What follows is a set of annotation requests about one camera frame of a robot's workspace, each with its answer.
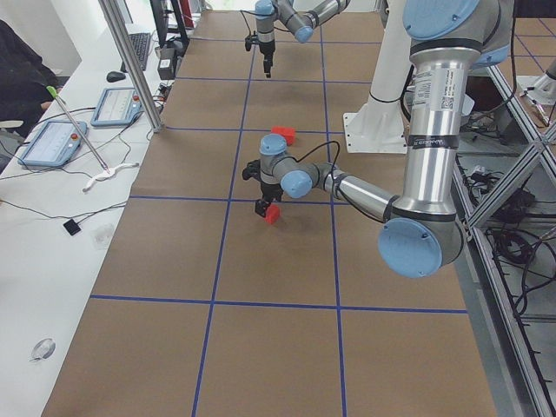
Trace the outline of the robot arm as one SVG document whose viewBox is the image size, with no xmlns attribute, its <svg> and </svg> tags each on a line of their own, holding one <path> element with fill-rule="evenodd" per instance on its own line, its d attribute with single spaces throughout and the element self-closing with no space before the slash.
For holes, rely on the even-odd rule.
<svg viewBox="0 0 556 417">
<path fill-rule="evenodd" d="M 300 12 L 295 9 L 293 1 L 257 1 L 252 12 L 255 30 L 245 37 L 245 49 L 250 51 L 253 45 L 258 46 L 263 55 L 264 75 L 270 78 L 275 53 L 276 21 L 282 23 L 298 43 L 306 43 L 316 28 L 340 14 L 349 4 L 348 0 L 328 0 L 322 1 L 311 10 Z"/>
<path fill-rule="evenodd" d="M 283 136 L 268 134 L 259 158 L 242 171 L 244 179 L 260 183 L 256 213 L 267 216 L 284 195 L 301 198 L 323 189 L 382 223 L 378 249 L 395 273 L 421 278 L 454 261 L 464 242 L 451 184 L 467 77 L 506 59 L 513 8 L 511 1 L 380 2 L 381 48 L 404 59 L 394 77 L 394 100 L 414 82 L 402 193 L 391 194 L 332 162 L 304 163 L 288 153 Z"/>
</svg>

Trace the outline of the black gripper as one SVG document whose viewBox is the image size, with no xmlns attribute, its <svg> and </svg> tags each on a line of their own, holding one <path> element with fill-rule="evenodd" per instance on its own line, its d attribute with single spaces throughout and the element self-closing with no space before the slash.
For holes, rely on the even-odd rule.
<svg viewBox="0 0 556 417">
<path fill-rule="evenodd" d="M 280 202 L 283 196 L 283 189 L 279 183 L 268 184 L 261 182 L 261 199 L 255 201 L 255 212 L 260 217 L 267 216 L 267 210 L 272 202 Z"/>
<path fill-rule="evenodd" d="M 263 71 L 266 78 L 271 77 L 271 62 L 274 59 L 275 42 L 259 43 L 259 50 L 263 54 Z"/>
</svg>

